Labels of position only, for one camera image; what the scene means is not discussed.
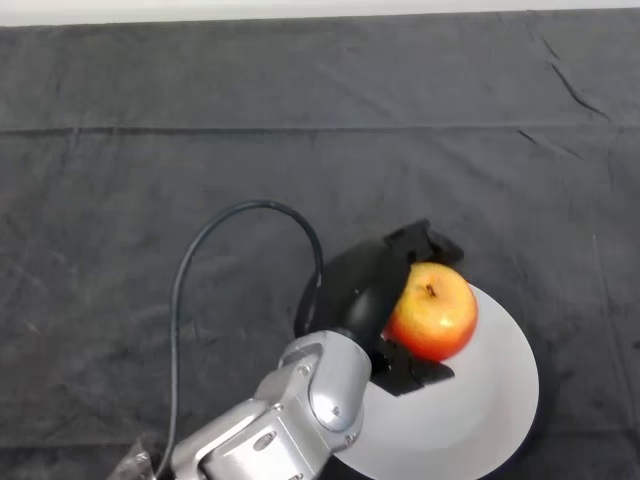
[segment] table surface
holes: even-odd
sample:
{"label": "table surface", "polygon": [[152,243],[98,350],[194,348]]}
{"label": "table surface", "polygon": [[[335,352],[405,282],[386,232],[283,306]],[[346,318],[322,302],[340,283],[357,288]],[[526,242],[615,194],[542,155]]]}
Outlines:
{"label": "table surface", "polygon": [[[427,217],[543,337],[518,479],[640,477],[640,11],[0,29],[0,467],[105,478],[168,415],[168,293],[249,197],[327,257]],[[186,290],[179,435],[251,395],[312,270],[247,213]]]}

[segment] plate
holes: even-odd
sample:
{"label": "plate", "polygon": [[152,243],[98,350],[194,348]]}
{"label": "plate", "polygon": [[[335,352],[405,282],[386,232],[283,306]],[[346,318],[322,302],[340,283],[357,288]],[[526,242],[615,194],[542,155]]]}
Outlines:
{"label": "plate", "polygon": [[342,462],[374,480],[476,480],[527,437],[539,396],[533,352],[507,311],[471,288],[476,331],[443,362],[456,376],[400,397],[370,382],[362,432]]}

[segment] apple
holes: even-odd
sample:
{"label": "apple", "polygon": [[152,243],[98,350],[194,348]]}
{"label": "apple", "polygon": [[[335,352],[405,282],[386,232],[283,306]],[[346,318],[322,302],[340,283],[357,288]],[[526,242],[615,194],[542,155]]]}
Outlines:
{"label": "apple", "polygon": [[442,361],[464,348],[478,323],[467,281],[438,263],[415,263],[385,335],[414,356]]}

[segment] black cable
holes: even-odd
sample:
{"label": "black cable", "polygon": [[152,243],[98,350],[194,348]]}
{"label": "black cable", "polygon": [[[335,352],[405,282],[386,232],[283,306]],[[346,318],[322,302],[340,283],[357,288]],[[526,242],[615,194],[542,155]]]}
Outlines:
{"label": "black cable", "polygon": [[191,241],[187,251],[182,257],[180,267],[176,273],[173,281],[173,288],[171,291],[171,314],[169,319],[169,339],[171,342],[171,413],[169,416],[169,434],[167,438],[167,446],[160,461],[160,465],[155,472],[157,479],[164,473],[165,469],[169,465],[171,454],[176,443],[176,423],[178,419],[178,384],[180,380],[179,372],[179,329],[180,329],[180,304],[182,302],[182,290],[184,287],[185,277],[187,276],[189,266],[193,260],[193,256],[196,253],[198,247],[209,236],[209,234],[222,222],[228,218],[245,210],[253,210],[256,208],[269,208],[278,212],[284,213],[293,218],[304,229],[307,237],[311,241],[313,247],[313,256],[315,259],[315,292],[314,297],[317,297],[320,284],[322,283],[322,247],[316,232],[313,230],[311,224],[298,212],[292,208],[272,200],[248,200],[246,202],[237,203],[229,208],[218,213],[215,217],[209,220],[196,237]]}

